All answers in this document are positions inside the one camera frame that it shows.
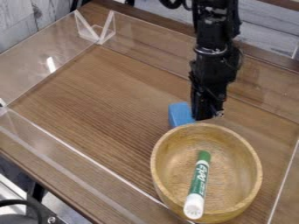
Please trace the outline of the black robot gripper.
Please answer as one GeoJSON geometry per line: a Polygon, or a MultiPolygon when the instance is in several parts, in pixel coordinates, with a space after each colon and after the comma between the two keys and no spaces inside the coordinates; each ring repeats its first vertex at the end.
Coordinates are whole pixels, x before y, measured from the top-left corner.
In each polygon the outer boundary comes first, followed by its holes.
{"type": "Polygon", "coordinates": [[[227,86],[235,81],[243,53],[230,48],[222,55],[196,53],[191,62],[191,113],[196,121],[224,116],[227,86]]]}

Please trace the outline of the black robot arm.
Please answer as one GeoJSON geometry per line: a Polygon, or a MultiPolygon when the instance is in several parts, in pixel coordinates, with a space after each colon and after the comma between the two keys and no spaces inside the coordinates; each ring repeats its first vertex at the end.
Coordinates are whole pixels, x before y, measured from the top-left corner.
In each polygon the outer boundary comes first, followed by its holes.
{"type": "Polygon", "coordinates": [[[195,121],[223,115],[228,84],[242,67],[242,51],[234,44],[240,34],[239,0],[159,0],[176,10],[180,6],[192,14],[196,33],[190,62],[191,117],[195,121]]]}

